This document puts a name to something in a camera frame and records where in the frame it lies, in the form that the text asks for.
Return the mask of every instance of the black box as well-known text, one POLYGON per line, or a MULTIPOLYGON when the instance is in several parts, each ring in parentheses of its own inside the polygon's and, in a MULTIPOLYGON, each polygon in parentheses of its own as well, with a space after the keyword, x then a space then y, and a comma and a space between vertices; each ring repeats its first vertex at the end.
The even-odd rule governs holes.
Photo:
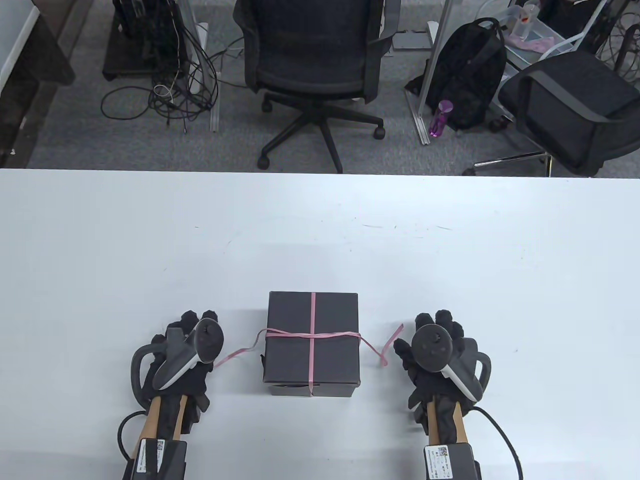
MULTIPOLYGON (((271 292, 267 327, 289 333, 358 331, 357 293, 271 292)), ((360 385, 360 341, 356 337, 313 340, 313 396, 350 397, 360 385)), ((267 337, 264 376, 273 395, 311 396, 311 340, 267 337)))

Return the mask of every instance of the hand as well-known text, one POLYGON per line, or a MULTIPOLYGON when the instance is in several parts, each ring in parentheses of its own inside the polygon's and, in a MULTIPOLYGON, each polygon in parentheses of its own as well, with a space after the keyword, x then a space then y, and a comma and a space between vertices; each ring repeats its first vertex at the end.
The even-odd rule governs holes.
MULTIPOLYGON (((415 318, 415 329, 434 323, 429 314, 419 314, 415 318)), ((436 324, 443 327, 453 340, 453 355, 460 356, 464 351, 465 344, 462 340, 465 332, 458 322, 454 322, 451 313, 448 310, 439 310, 436 313, 436 324)), ((409 378, 415 385, 415 390, 409 397, 409 409, 412 410, 416 405, 427 403, 433 400, 435 395, 448 397, 453 402, 459 402, 462 414, 466 415, 469 408, 473 406, 473 402, 467 398, 455 383, 449 378, 444 378, 442 373, 427 372, 419 366, 411 351, 411 346, 402 339, 394 342, 394 350, 402 359, 402 366, 409 374, 409 378)))
MULTIPOLYGON (((218 316, 215 312, 208 310, 202 314, 203 318, 212 318, 218 320, 218 316)), ((184 336, 186 337, 191 333, 193 328, 198 322, 198 316, 195 312, 189 310, 185 312, 179 322, 170 323, 167 328, 181 328, 184 336)), ((164 335, 156 335, 151 343, 162 343, 166 340, 164 335)), ((200 409, 204 412, 209 406, 209 401, 205 396, 207 391, 207 384, 205 378, 209 372, 213 370, 213 363, 203 364, 198 362, 194 368, 187 370, 173 385, 162 390, 155 390, 152 386, 152 380, 156 374, 160 365, 166 360, 164 353, 154 353, 154 361, 149 367, 149 372, 145 377, 144 385, 142 386, 143 397, 150 403, 155 397, 171 397, 171 396, 187 396, 189 400, 196 400, 200 409)))

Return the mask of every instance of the label sticker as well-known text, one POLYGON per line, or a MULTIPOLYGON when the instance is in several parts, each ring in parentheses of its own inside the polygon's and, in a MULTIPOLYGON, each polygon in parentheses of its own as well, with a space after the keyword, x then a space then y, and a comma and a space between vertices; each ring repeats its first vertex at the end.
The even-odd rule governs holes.
POLYGON ((451 480, 453 478, 448 446, 425 447, 424 460, 427 463, 429 480, 451 480))
MULTIPOLYGON (((164 456, 164 440, 157 441, 157 466, 158 471, 160 470, 160 465, 162 465, 162 457, 164 456)), ((140 442, 140 450, 138 454, 138 464, 136 465, 136 471, 139 474, 147 473, 147 439, 143 438, 140 442)))

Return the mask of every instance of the black glove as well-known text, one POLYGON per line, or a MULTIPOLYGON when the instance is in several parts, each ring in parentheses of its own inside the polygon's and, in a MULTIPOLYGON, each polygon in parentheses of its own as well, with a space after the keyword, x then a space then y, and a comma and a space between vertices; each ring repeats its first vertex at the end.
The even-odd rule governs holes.
MULTIPOLYGON (((202 314, 203 318, 211 318, 218 320, 218 316, 212 310, 207 310, 202 314)), ((193 328, 198 323, 198 316, 195 312, 189 310, 183 313, 179 322, 170 323, 167 328, 182 328, 182 332, 186 337, 191 333, 193 328)), ((151 343, 162 343, 166 340, 164 335, 156 335, 151 343)), ((205 378, 207 373, 213 370, 213 364, 203 364, 198 362, 192 369, 187 370, 173 385, 162 390, 154 390, 152 386, 152 380, 156 374, 160 365, 166 360, 166 356, 163 353, 154 353, 154 361, 149 367, 149 372, 145 377, 144 385, 142 386, 142 394, 146 400, 153 400, 154 397, 170 397, 170 396, 182 396, 186 395, 192 398, 203 397, 207 391, 207 384, 205 378)))
MULTIPOLYGON (((218 316, 212 310, 207 310, 202 314, 202 318, 211 318, 218 321, 218 316)), ((169 328, 181 328, 184 336, 186 337, 191 333, 193 328, 198 322, 198 316, 195 312, 189 310, 183 313, 179 322, 170 323, 167 326, 169 328)), ((164 335, 156 335, 151 343, 162 343, 166 340, 164 335)), ((183 395, 187 396, 187 403, 184 410, 184 417, 182 419, 181 433, 186 434, 191 431, 191 427, 194 423, 200 420, 200 412, 206 412, 209 408, 209 399, 205 395, 207 391, 207 384, 205 378, 209 372, 213 370, 213 363, 203 364, 198 362, 194 368, 187 370, 173 385, 162 390, 155 390, 152 386, 154 375, 156 374, 160 365, 166 360, 166 355, 163 353, 154 353, 154 361, 149 367, 145 382, 142 386, 142 396, 145 400, 151 403, 153 398, 163 398, 162 404, 167 404, 169 407, 161 407, 161 421, 158 427, 158 434, 170 435, 173 432, 171 418, 176 412, 176 406, 180 402, 180 398, 183 395), (166 431, 160 432, 161 426, 166 428, 166 431)))
MULTIPOLYGON (((431 315, 419 314, 415 318, 415 329, 434 323, 431 315)), ((436 313, 436 324, 443 327, 453 340, 453 355, 460 356, 465 348, 462 337, 465 332, 458 322, 454 322, 451 313, 448 310, 439 310, 436 313)), ((448 397, 452 402, 459 402, 462 414, 466 415, 469 408, 473 406, 473 402, 467 398, 450 378, 444 378, 441 373, 431 373, 419 366, 413 358, 411 346, 402 339, 394 342, 394 350, 396 354, 402 358, 402 366, 409 374, 409 378, 415 385, 415 390, 409 397, 409 409, 412 410, 416 405, 427 403, 433 400, 435 395, 448 397)))

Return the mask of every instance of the chair base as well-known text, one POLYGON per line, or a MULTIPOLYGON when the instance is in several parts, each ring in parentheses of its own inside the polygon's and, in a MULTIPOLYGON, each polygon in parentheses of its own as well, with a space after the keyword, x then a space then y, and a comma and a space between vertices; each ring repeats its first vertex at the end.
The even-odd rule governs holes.
POLYGON ((516 155, 513 157, 498 158, 496 160, 488 160, 484 162, 474 163, 472 168, 467 168, 462 172, 463 176, 474 176, 478 168, 490 168, 505 163, 519 162, 522 160, 540 160, 545 163, 545 176, 551 177, 553 168, 553 157, 546 152, 533 152, 530 154, 516 155))
POLYGON ((349 120, 351 122, 359 122, 361 124, 377 125, 373 132, 373 138, 376 140, 382 140, 385 137, 385 123, 382 118, 376 116, 366 115, 365 113, 347 110, 333 105, 326 105, 324 102, 286 97, 285 95, 278 95, 270 92, 264 94, 262 111, 265 113, 271 112, 273 110, 272 102, 295 108, 300 110, 302 114, 262 148, 262 152, 260 153, 260 158, 257 163, 260 170, 267 170, 269 168, 271 163, 267 156, 269 152, 285 140, 289 139, 293 134, 297 133, 302 129, 302 127, 308 124, 315 124, 322 132, 324 142, 329 149, 336 171, 338 173, 342 173, 340 156, 338 155, 338 150, 335 148, 333 137, 331 136, 331 130, 329 130, 329 124, 327 122, 327 119, 329 118, 339 118, 341 120, 349 120))

